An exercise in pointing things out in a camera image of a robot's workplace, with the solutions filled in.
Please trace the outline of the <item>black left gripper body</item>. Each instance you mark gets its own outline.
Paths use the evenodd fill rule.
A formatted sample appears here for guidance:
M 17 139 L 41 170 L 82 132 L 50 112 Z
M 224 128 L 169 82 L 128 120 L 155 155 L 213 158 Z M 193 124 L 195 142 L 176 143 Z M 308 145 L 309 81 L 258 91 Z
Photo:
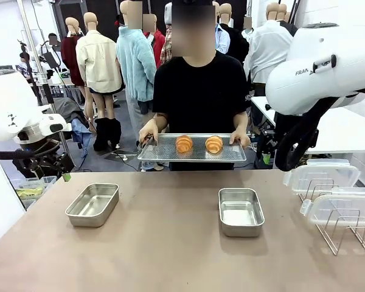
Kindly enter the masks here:
M 64 173 L 70 173 L 74 162 L 66 152 L 48 153 L 38 158 L 31 158 L 26 164 L 26 178 L 42 178 L 56 176 L 59 178 Z

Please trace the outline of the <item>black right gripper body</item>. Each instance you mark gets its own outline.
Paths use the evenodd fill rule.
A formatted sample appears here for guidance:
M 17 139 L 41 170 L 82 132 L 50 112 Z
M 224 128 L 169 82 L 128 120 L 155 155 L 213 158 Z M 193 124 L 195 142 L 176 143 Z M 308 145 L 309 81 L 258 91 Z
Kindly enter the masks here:
M 277 149 L 278 139 L 274 133 L 261 133 L 257 142 L 257 156 L 271 155 L 274 156 L 274 152 Z

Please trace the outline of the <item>person's left hand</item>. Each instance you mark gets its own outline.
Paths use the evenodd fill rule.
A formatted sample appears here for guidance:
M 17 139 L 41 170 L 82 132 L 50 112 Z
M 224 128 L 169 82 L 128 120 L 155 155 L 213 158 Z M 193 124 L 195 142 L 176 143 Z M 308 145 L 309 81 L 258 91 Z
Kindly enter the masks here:
M 231 133 L 229 144 L 232 145 L 237 142 L 242 146 L 242 148 L 250 146 L 251 141 L 245 129 L 237 128 Z

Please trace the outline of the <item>person's right hand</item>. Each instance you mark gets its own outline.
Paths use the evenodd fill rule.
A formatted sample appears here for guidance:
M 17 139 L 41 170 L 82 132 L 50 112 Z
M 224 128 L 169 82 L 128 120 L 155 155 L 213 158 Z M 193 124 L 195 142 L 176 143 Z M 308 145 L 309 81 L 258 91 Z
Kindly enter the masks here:
M 156 119 L 150 119 L 144 127 L 139 131 L 139 145 L 143 149 L 144 145 L 148 144 L 149 140 L 153 140 L 155 144 L 158 143 L 159 129 Z

